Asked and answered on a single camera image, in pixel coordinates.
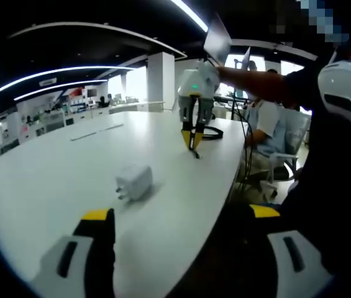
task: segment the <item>white table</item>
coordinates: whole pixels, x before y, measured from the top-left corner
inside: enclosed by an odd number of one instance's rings
[[[242,124],[210,125],[224,138],[201,142],[200,160],[186,149],[176,114],[147,112],[67,126],[0,156],[0,249],[15,272],[31,280],[87,210],[113,207],[116,297],[164,297],[198,255],[237,172]],[[130,204],[117,199],[114,177],[133,163],[152,167],[154,192]]]

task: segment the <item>person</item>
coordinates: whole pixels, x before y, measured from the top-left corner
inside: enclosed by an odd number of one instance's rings
[[[344,59],[351,58],[351,43],[343,53]],[[331,274],[348,279],[351,278],[351,122],[326,109],[317,84],[319,72],[331,54],[320,56],[303,70],[284,77],[272,72],[224,67],[217,70],[222,83],[266,101],[297,103],[312,110],[309,154],[298,185],[290,191],[279,211],[290,227],[321,252],[322,264]]]
[[[251,152],[251,169],[249,174],[256,174],[270,169],[269,156],[274,152],[285,152],[286,124],[281,117],[282,107],[275,102],[266,101],[260,97],[253,97],[254,101],[248,106],[245,119],[249,122],[252,131],[245,139],[247,153]],[[241,159],[239,181],[245,176],[245,158]]]

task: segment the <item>office chair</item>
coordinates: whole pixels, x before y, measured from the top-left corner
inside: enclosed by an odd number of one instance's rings
[[[271,198],[277,196],[277,187],[273,185],[275,181],[294,179],[294,174],[297,171],[297,153],[311,123],[310,115],[290,109],[282,109],[281,113],[286,121],[285,152],[276,152],[269,156],[269,171],[253,174],[247,178],[247,184],[256,187],[260,192],[265,193],[266,190],[272,190]],[[289,174],[286,166],[291,169],[292,175]]]

